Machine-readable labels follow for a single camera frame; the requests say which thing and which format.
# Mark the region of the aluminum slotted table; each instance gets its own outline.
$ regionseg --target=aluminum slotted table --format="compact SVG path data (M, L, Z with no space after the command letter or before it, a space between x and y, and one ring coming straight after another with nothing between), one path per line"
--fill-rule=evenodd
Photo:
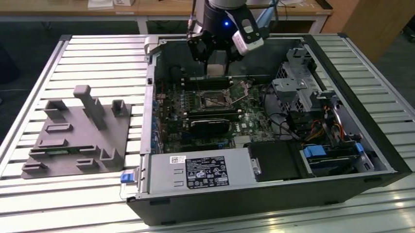
M21 167L47 118L47 100L92 87L101 104L133 105L125 169L139 166L147 61L146 35L63 36L0 147L0 232L386 232L415 227L415 176L344 203L172 226L147 226L120 198L121 172L24 180ZM331 62L411 169L415 170L415 111L352 42L316 35Z

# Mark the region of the warning label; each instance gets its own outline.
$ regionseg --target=warning label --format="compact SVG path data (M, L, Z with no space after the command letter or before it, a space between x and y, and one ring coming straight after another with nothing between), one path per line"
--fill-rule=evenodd
M190 189L230 185L224 156L187 159L186 179Z

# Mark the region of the white sticker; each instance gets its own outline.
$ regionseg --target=white sticker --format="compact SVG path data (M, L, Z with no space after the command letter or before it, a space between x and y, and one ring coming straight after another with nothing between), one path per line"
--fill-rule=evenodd
M171 164L183 164L186 161L186 156L171 156L170 163Z
M121 12L121 11L117 11L115 14L116 14L116 15L133 15L135 13L133 13L133 12Z

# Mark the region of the barcode sticker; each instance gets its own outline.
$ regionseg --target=barcode sticker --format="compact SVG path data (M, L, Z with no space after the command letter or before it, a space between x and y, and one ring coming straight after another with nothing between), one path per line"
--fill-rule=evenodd
M171 164L183 164L186 161L186 156L171 156L170 163Z

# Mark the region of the white box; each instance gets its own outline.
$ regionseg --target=white box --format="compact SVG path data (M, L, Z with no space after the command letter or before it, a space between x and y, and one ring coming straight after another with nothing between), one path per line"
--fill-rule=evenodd
M108 10L113 9L112 0L88 0L88 10Z
M116 6L131 6L135 3L135 0L115 0Z

